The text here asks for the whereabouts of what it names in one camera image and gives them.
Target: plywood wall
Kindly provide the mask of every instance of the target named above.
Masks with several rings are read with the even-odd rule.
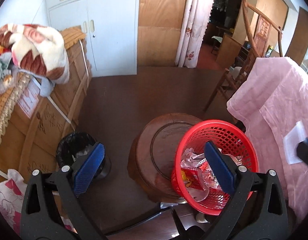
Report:
[[[174,66],[186,0],[140,0],[138,66]]]
[[[256,6],[257,0],[247,0],[247,2]],[[252,21],[253,15],[254,15],[253,11],[248,10],[247,17],[248,17],[250,22]],[[236,22],[236,26],[235,26],[235,30],[234,30],[232,38],[242,45],[245,41],[246,30],[245,30],[245,26],[244,26],[244,18],[243,18],[242,8],[239,11],[238,19],[237,19],[237,22]]]
[[[263,12],[268,18],[270,18],[277,26],[284,27],[284,23],[287,17],[288,6],[283,0],[257,0],[256,8]],[[255,27],[258,19],[258,14],[253,15],[251,21],[251,30],[254,34]],[[278,42],[278,32],[271,28],[270,36],[267,42],[267,46],[276,46]]]
[[[308,48],[308,12],[300,7],[297,24],[286,57],[301,65]]]

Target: red plastic basket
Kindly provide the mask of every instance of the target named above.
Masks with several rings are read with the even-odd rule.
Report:
[[[207,120],[189,129],[179,143],[175,156],[175,167],[171,182],[173,189],[196,210],[208,214],[219,215],[230,196],[220,190],[210,188],[207,198],[196,202],[188,193],[181,175],[181,156],[187,148],[196,153],[203,153],[207,141],[222,149],[223,154],[242,156],[243,165],[250,171],[258,172],[258,163],[254,148],[246,135],[236,126],[221,120]]]

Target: silver screw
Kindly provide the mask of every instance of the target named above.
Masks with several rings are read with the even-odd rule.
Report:
[[[241,166],[238,167],[238,170],[241,171],[241,172],[246,172],[247,168],[244,165],[241,165]]]
[[[68,165],[65,165],[65,166],[62,167],[63,172],[67,172],[69,170],[70,170],[70,166],[68,166]]]
[[[33,176],[38,175],[39,174],[39,170],[33,170],[32,174],[33,174]]]
[[[275,172],[275,170],[270,170],[270,171],[269,171],[269,174],[270,174],[271,176],[275,176],[275,175],[276,175],[276,172]]]

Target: trash can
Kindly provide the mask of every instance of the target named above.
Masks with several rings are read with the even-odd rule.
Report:
[[[87,155],[97,141],[88,133],[73,132],[62,138],[56,150],[56,161],[59,168],[65,165],[72,164],[83,155]],[[93,179],[105,178],[111,170],[111,161],[107,154],[104,154],[104,159],[101,162]]]

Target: curtain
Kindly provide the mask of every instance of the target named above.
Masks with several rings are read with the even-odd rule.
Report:
[[[195,68],[214,0],[186,0],[175,64]]]

